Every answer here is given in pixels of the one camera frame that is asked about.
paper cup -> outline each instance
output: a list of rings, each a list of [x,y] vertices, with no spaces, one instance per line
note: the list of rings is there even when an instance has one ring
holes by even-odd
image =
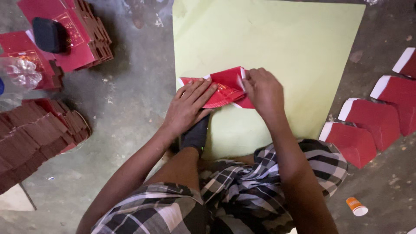
[[[350,197],[345,202],[348,204],[355,216],[363,216],[368,212],[368,208],[363,206],[363,204],[361,204],[361,202],[359,202],[355,197]]]

concrete floor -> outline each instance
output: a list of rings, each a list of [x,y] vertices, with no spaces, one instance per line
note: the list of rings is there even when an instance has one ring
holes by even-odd
[[[0,33],[30,27],[15,1],[0,2]],[[61,93],[33,95],[62,98],[88,119],[94,134],[82,148],[50,159],[23,182],[37,211],[0,211],[2,233],[74,233],[109,177],[161,125],[175,93],[173,0],[90,2],[114,42],[115,59],[66,74]],[[346,99],[368,99],[379,77],[394,74],[400,54],[414,46],[415,39],[408,37],[416,36],[414,22],[413,1],[379,0],[367,6],[329,118],[338,116]],[[416,134],[402,137],[363,169],[350,166],[328,201],[340,233],[401,234],[416,226],[415,141]],[[345,203],[352,196],[369,208],[367,215],[352,214]]]

foot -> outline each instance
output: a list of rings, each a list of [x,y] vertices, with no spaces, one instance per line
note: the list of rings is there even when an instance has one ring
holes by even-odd
[[[207,140],[209,116],[210,115],[205,116],[201,121],[181,135],[180,149],[194,147],[198,151],[199,157],[201,157]]]

light green paper sheet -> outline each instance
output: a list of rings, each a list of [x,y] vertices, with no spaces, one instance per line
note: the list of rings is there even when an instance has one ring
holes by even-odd
[[[274,0],[175,0],[176,77],[264,67],[285,89],[293,133],[317,138],[365,5]],[[225,106],[211,119],[208,158],[251,154],[271,143],[255,110]]]

checkered cloth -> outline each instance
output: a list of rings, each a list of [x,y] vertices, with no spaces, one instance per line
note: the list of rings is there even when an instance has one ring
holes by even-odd
[[[324,142],[299,142],[322,193],[331,196],[347,163]],[[222,159],[200,173],[201,192],[173,183],[143,186],[118,203],[92,233],[288,233],[294,227],[280,187],[273,145],[254,153],[254,166]]]

